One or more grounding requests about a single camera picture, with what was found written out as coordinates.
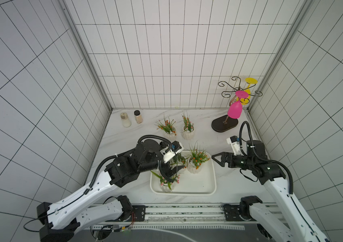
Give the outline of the red flower white pot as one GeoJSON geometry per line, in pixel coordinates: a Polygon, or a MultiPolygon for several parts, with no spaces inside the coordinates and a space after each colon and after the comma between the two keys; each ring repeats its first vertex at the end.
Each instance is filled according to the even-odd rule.
{"type": "Polygon", "coordinates": [[[170,167],[175,173],[181,174],[187,168],[187,160],[181,153],[179,153],[170,161],[170,167]]]}

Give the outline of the white rectangular storage tray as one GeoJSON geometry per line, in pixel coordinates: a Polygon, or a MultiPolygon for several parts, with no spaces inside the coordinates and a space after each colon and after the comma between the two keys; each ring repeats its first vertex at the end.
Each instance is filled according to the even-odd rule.
{"type": "Polygon", "coordinates": [[[210,154],[204,152],[208,161],[198,169],[188,164],[186,168],[178,171],[176,181],[170,185],[160,179],[159,170],[152,171],[150,176],[150,189],[158,195],[170,196],[210,196],[217,189],[214,164],[210,154]]]}

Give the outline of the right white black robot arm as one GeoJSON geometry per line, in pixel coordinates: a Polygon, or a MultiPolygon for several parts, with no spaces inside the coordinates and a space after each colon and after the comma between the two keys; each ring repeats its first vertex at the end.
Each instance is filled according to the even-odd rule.
{"type": "Polygon", "coordinates": [[[238,205],[223,205],[226,221],[256,221],[263,234],[276,242],[329,241],[294,194],[294,179],[289,169],[281,162],[267,159],[261,141],[250,139],[246,149],[242,146],[242,136],[232,136],[227,142],[233,152],[215,154],[212,160],[222,167],[251,171],[275,200],[285,222],[272,214],[258,196],[242,197],[238,205]]]}

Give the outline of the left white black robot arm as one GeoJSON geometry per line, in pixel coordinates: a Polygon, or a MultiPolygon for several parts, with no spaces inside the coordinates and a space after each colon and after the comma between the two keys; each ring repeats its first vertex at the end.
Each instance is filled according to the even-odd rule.
{"type": "Polygon", "coordinates": [[[98,206],[94,203],[135,181],[142,172],[159,170],[163,178],[173,182],[179,168],[169,162],[183,149],[178,141],[145,135],[135,148],[105,158],[89,183],[56,203],[43,202],[37,207],[37,220],[42,223],[40,241],[68,242],[76,233],[100,222],[128,220],[133,207],[127,196],[98,206]]]}

